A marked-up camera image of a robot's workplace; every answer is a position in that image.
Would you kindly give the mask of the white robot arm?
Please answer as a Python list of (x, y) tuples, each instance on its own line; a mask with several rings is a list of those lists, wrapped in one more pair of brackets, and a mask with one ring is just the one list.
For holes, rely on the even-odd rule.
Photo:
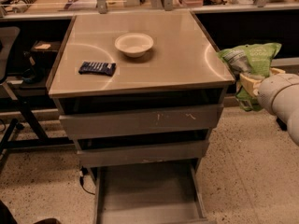
[(299, 146), (299, 76), (271, 68), (269, 77), (241, 74), (240, 82), (263, 109), (287, 126), (291, 140)]

